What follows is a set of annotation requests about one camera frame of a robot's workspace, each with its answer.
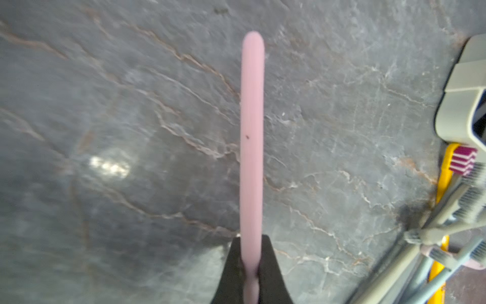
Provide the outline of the light blue toothbrush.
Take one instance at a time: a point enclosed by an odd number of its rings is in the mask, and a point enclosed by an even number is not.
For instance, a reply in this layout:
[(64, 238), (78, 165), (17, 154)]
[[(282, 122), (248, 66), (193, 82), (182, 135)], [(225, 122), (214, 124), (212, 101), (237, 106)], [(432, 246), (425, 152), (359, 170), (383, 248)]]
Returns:
[(444, 267), (433, 280), (426, 283), (411, 297), (402, 303), (425, 303), (446, 281), (457, 272), (470, 258), (485, 265), (485, 241), (482, 238), (473, 238), (458, 254), (458, 263), (451, 268)]

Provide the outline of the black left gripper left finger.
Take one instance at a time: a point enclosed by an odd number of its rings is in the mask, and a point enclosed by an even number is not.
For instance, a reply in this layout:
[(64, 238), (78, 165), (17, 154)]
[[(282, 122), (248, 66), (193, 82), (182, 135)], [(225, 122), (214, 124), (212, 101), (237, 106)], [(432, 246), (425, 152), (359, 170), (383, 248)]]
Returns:
[(240, 238), (234, 238), (211, 304), (244, 303), (244, 280), (244, 266), (240, 256)]

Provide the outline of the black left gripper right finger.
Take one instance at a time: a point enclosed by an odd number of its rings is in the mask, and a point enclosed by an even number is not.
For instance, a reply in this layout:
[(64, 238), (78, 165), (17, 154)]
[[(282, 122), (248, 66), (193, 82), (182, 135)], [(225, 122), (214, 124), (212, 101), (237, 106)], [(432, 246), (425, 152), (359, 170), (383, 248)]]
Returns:
[(270, 237), (262, 235), (261, 260), (258, 270), (259, 300), (261, 304), (293, 304)]

